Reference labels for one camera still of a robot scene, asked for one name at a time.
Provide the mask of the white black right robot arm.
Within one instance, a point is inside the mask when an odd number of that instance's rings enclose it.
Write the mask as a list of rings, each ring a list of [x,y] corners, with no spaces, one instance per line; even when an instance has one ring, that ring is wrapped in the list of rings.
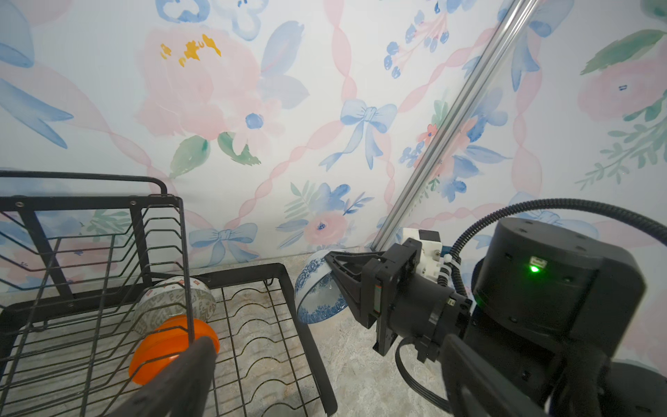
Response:
[[[415,239],[326,262],[374,349],[438,361],[456,416],[663,416],[666,379],[614,355],[646,285],[633,256],[568,229],[510,217],[472,274],[472,295],[418,274]]]

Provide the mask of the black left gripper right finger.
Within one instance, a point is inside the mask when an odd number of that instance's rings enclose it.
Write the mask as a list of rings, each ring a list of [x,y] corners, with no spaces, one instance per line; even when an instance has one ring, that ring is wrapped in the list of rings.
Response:
[[[544,416],[552,352],[512,334],[445,337],[440,363],[456,416]]]

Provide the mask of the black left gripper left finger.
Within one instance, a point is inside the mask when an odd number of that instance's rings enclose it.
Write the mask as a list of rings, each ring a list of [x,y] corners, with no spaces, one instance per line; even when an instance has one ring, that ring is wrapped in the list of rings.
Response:
[[[202,416],[215,376],[216,357],[214,342],[209,337],[196,340],[111,415]]]

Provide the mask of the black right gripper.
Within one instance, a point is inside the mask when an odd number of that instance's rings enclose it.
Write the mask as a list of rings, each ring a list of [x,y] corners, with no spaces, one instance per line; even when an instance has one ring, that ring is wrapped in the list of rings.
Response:
[[[325,261],[354,319],[376,325],[373,350],[386,355],[398,337],[419,361],[438,361],[447,335],[462,337],[472,301],[417,274],[421,242],[409,238],[383,252],[330,251]]]

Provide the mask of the green patterned ceramic bowl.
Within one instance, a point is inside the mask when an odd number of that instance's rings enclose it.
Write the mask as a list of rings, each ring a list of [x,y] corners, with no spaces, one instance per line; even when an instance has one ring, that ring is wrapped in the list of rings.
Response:
[[[208,321],[216,311],[216,300],[208,286],[189,279],[190,303],[195,319]],[[134,307],[133,330],[141,337],[157,330],[168,319],[187,314],[186,280],[175,276],[149,288]]]

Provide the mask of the orange plastic bowl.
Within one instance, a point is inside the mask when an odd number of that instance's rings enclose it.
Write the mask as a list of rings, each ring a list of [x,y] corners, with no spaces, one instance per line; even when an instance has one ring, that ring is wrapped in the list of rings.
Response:
[[[132,382],[144,386],[151,382],[190,346],[187,316],[175,316],[147,335],[135,351],[129,367]]]

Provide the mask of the blue floral ceramic bowl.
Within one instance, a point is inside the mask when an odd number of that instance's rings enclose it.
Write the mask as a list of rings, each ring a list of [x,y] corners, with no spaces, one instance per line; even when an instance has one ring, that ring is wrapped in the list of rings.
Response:
[[[347,308],[325,257],[329,250],[309,257],[295,282],[295,307],[298,320],[306,325],[326,321]]]

